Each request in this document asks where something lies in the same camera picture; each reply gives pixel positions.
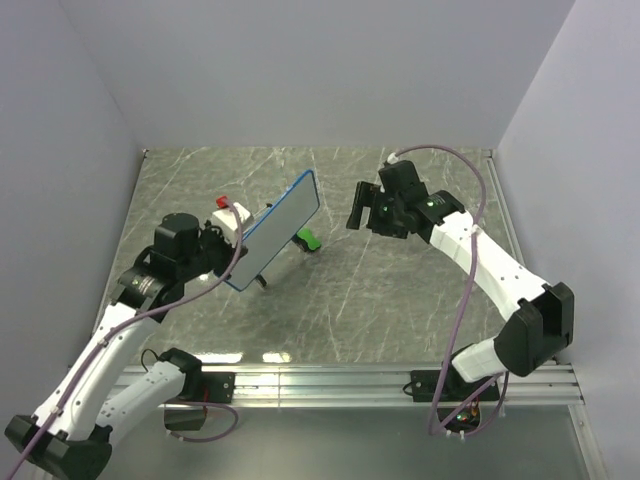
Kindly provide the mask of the green whiteboard eraser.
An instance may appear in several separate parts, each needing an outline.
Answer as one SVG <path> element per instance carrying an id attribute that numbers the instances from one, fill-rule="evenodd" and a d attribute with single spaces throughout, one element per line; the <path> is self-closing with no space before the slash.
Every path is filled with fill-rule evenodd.
<path id="1" fill-rule="evenodd" d="M 296 233 L 295 244 L 306 253 L 315 252 L 322 246 L 321 241 L 309 228 L 302 228 Z"/>

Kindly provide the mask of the blue framed whiteboard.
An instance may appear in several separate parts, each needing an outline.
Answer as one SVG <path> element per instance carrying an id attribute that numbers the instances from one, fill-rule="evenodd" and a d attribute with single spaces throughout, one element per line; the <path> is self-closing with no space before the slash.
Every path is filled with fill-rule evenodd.
<path id="1" fill-rule="evenodd" d="M 315 173 L 308 169 L 273 203 L 265 222 L 268 227 L 265 238 L 269 241 L 269 259 L 265 268 L 288 243 L 295 244 L 296 233 L 302 228 L 308 228 L 306 223 L 318 211 L 319 207 L 320 200 Z M 238 260 L 226 280 L 226 283 L 238 292 L 245 290 L 252 283 L 249 269 L 250 243 L 248 236 L 254 225 L 243 234 L 242 246 L 246 248 L 247 252 Z"/>

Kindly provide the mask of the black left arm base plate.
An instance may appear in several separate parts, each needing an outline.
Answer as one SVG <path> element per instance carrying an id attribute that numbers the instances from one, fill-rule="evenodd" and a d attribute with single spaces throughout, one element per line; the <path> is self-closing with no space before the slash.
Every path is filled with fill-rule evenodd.
<path id="1" fill-rule="evenodd" d="M 203 373 L 202 385 L 194 396 L 165 405 L 164 427 L 170 432 L 200 433 L 206 421 L 214 419 L 214 414 L 225 413 L 224 409 L 215 407 L 215 404 L 231 405 L 235 378 L 236 375 L 230 371 Z"/>

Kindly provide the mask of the aluminium right side rail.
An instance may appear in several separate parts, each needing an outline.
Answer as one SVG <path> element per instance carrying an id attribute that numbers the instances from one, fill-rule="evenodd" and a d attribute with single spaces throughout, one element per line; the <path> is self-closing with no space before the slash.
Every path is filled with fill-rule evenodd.
<path id="1" fill-rule="evenodd" d="M 521 265 L 537 276 L 549 279 L 548 275 L 540 272 L 523 249 L 518 228 L 514 222 L 510 205 L 505 194 L 505 189 L 499 177 L 495 165 L 494 150 L 483 148 L 481 150 L 482 172 L 487 185 L 487 202 L 483 213 L 484 229 L 507 253 L 511 254 Z"/>

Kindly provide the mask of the aluminium rail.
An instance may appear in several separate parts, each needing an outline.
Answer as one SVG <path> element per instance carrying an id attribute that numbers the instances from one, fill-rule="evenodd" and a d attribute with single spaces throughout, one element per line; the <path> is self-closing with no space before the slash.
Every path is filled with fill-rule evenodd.
<path id="1" fill-rule="evenodd" d="M 418 407 L 409 396 L 411 372 L 425 372 L 416 384 L 429 390 L 439 374 L 436 366 L 411 364 L 206 364 L 202 371 L 236 408 Z M 512 375 L 505 398 L 509 407 L 583 403 L 573 368 L 555 363 Z"/>
<path id="2" fill-rule="evenodd" d="M 523 249 L 518 228 L 514 222 L 510 205 L 505 194 L 505 189 L 499 177 L 495 165 L 494 150 L 483 148 L 481 150 L 482 172 L 487 185 L 487 202 L 483 213 L 484 229 L 507 253 L 511 254 L 521 265 L 537 276 L 549 279 L 548 275 L 540 272 Z"/>

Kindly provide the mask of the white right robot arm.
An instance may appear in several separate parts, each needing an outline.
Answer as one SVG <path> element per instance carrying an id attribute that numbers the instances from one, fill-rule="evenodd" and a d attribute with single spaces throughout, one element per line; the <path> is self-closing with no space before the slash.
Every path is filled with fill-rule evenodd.
<path id="1" fill-rule="evenodd" d="M 453 353 L 441 376 L 444 393 L 466 398 L 488 378 L 512 373 L 526 377 L 572 344 L 575 296 L 564 283 L 551 285 L 500 247 L 450 193 L 420 195 L 405 205 L 379 185 L 357 184 L 350 229 L 362 226 L 381 236 L 419 235 L 456 263 L 494 303 L 505 324 L 486 340 Z"/>

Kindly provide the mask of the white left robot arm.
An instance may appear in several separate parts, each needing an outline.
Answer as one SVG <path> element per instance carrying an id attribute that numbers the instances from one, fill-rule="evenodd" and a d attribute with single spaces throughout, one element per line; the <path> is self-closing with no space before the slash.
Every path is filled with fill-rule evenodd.
<path id="1" fill-rule="evenodd" d="M 166 215 L 152 243 L 118 278 L 88 344 L 51 395 L 31 415 L 14 416 L 5 436 L 29 462 L 58 479 L 95 479 L 113 448 L 159 405 L 177 400 L 204 407 L 202 362 L 173 348 L 124 391 L 113 386 L 129 358 L 173 309 L 190 302 L 185 286 L 204 274 L 220 285 L 247 249 L 252 215 L 239 204 L 206 222 L 188 213 Z"/>

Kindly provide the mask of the aluminium front rail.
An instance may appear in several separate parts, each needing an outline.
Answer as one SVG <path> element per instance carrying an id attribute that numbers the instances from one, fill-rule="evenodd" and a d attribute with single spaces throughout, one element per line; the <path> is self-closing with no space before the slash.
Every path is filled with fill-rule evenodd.
<path id="1" fill-rule="evenodd" d="M 439 374 L 436 366 L 411 364 L 206 364 L 202 371 L 236 408 L 418 407 L 409 396 L 411 372 L 425 372 L 416 384 L 429 390 Z M 509 407 L 583 403 L 573 368 L 555 363 L 512 375 L 505 398 Z"/>

